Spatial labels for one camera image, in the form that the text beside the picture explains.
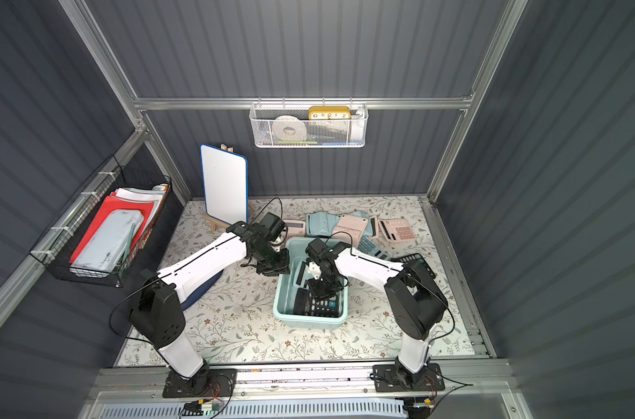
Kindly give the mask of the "mint green storage box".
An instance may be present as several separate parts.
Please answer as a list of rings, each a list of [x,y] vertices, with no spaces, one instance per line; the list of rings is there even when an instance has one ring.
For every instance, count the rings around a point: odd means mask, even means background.
[[[336,297],[317,301],[307,285],[313,279],[308,271],[306,248],[312,237],[293,237],[287,244],[289,274],[278,279],[273,314],[292,328],[336,329],[348,316],[348,288]]]

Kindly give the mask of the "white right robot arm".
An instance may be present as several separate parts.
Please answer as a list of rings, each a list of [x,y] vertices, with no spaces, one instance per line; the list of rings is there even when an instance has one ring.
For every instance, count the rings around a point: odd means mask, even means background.
[[[375,258],[338,242],[316,238],[306,248],[311,278],[308,288],[318,301],[329,300],[360,280],[385,293],[392,315],[402,331],[392,385],[415,390],[428,376],[429,347],[434,327],[449,311],[448,299],[435,282],[434,272],[422,261],[406,263]]]

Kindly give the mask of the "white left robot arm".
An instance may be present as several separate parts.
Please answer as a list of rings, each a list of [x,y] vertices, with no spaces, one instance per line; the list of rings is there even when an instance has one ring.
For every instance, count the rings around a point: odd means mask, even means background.
[[[258,274],[289,271],[289,251],[274,244],[286,224],[267,213],[261,221],[239,221],[193,255],[152,273],[132,297],[129,320],[158,352],[188,395],[202,395],[215,384],[207,362],[187,336],[184,310],[210,289],[224,269],[247,260]]]

